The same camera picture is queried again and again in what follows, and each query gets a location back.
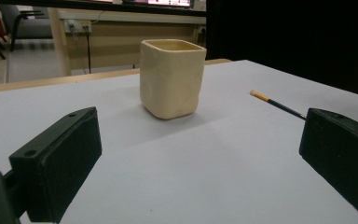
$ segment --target electrical socket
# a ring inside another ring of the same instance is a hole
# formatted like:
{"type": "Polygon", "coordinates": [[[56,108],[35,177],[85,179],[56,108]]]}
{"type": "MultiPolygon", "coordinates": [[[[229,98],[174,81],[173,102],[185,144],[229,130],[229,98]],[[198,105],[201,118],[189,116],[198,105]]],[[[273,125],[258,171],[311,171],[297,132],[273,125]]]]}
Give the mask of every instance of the electrical socket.
{"type": "Polygon", "coordinates": [[[88,27],[89,33],[91,33],[91,21],[85,20],[63,20],[63,26],[66,33],[71,33],[71,25],[74,26],[75,33],[86,33],[83,27],[88,27]]]}

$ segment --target cream ceramic cup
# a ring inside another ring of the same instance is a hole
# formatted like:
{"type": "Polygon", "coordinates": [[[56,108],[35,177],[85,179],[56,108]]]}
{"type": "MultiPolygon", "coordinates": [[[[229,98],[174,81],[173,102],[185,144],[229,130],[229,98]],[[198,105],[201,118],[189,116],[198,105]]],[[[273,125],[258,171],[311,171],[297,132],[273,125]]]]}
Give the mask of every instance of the cream ceramic cup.
{"type": "Polygon", "coordinates": [[[160,119],[196,111],[206,49],[177,39],[141,43],[140,94],[147,110],[160,119]]]}

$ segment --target screw hole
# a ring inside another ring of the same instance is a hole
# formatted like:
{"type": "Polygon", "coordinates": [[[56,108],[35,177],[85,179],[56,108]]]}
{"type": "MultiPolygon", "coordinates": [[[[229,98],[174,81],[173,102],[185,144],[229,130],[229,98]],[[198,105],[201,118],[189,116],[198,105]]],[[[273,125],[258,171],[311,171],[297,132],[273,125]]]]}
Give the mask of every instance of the screw hole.
{"type": "Polygon", "coordinates": [[[33,156],[35,153],[36,153],[35,150],[29,150],[29,151],[25,152],[24,155],[25,155],[26,157],[31,157],[31,156],[33,156]]]}

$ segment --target brush handle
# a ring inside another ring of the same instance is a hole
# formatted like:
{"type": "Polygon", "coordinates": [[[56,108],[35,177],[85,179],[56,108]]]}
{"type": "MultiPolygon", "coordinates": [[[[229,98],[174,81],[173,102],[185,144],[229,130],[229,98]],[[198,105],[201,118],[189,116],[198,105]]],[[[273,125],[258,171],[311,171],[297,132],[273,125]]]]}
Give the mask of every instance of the brush handle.
{"type": "Polygon", "coordinates": [[[290,113],[290,114],[292,114],[292,115],[294,115],[294,116],[296,116],[296,117],[298,117],[298,118],[301,118],[301,119],[304,119],[304,120],[307,119],[307,117],[305,117],[304,115],[302,115],[302,114],[300,114],[300,113],[298,113],[298,112],[292,110],[292,109],[289,108],[289,107],[286,107],[286,106],[284,106],[284,105],[281,105],[280,103],[278,103],[278,102],[276,102],[276,101],[273,101],[273,100],[271,100],[271,99],[268,99],[267,102],[268,102],[269,104],[271,104],[271,105],[275,105],[276,107],[278,107],[278,108],[280,108],[280,109],[282,109],[282,110],[284,110],[284,111],[286,111],[286,112],[288,112],[288,113],[290,113]]]}

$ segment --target white table surface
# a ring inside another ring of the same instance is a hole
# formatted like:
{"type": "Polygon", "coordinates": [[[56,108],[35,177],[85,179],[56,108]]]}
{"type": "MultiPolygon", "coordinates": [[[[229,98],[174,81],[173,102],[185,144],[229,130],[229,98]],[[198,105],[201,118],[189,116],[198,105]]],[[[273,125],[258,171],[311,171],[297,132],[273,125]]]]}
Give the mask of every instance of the white table surface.
{"type": "MultiPolygon", "coordinates": [[[[358,212],[298,154],[310,107],[358,121],[358,95],[239,61],[207,65],[187,117],[152,117],[139,75],[0,92],[0,171],[66,114],[98,110],[103,155],[62,223],[358,224],[358,212]]],[[[21,223],[29,223],[26,215],[21,223]]]]}

